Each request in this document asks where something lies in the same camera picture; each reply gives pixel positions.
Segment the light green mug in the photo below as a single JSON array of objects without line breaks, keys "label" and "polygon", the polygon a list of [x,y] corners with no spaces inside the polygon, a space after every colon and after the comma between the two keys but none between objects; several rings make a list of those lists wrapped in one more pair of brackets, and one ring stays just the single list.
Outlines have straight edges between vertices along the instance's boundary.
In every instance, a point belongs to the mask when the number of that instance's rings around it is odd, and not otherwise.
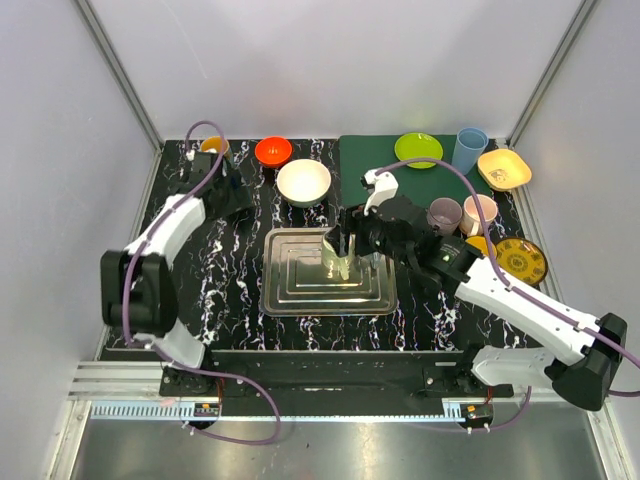
[{"label": "light green mug", "polygon": [[322,237],[321,244],[321,262],[322,265],[331,273],[336,273],[342,280],[348,280],[350,276],[350,268],[352,263],[346,263],[338,259],[338,231],[339,226],[331,228]]}]

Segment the grey-blue ceramic mug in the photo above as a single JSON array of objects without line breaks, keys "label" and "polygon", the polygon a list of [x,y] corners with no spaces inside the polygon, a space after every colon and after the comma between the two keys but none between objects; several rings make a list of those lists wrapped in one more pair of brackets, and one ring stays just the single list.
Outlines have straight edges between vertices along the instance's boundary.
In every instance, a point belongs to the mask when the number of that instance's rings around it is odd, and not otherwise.
[{"label": "grey-blue ceramic mug", "polygon": [[375,271],[380,277],[384,276],[387,272],[387,258],[385,255],[374,252],[370,255],[369,263],[371,270]]}]

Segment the dark blue mug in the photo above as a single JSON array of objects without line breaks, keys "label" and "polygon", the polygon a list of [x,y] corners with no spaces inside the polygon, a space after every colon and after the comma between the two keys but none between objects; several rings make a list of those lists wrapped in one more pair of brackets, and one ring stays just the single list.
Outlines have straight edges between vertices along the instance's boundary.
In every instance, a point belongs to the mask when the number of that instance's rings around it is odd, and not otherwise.
[{"label": "dark blue mug", "polygon": [[249,193],[242,175],[233,173],[227,177],[227,180],[230,189],[229,195],[234,198],[236,202],[244,202],[249,197]]}]

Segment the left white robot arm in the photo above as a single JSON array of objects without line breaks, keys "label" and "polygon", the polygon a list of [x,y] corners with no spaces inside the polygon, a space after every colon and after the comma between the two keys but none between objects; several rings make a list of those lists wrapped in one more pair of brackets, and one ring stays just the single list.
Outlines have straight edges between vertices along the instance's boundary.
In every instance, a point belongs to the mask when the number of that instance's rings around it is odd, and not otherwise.
[{"label": "left white robot arm", "polygon": [[191,171],[148,227],[122,250],[100,259],[101,309],[105,325],[120,326],[130,346],[156,351],[175,369],[181,384],[196,396],[215,386],[205,346],[179,319],[172,271],[176,256],[209,220],[253,207],[240,171],[216,148],[187,153]]}]

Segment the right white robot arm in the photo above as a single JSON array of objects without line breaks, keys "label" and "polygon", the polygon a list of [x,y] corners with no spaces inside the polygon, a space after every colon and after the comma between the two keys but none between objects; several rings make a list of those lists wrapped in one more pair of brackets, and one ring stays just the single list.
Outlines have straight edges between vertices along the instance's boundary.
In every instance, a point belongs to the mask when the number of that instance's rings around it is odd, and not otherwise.
[{"label": "right white robot arm", "polygon": [[443,236],[424,209],[397,196],[371,209],[341,209],[329,241],[339,255],[381,254],[412,271],[428,288],[451,289],[508,321],[538,342],[533,349],[472,348],[454,371],[466,396],[488,386],[550,388],[565,401],[598,411],[611,393],[622,362],[627,323],[608,313],[595,317],[570,308],[495,267],[460,237]]}]

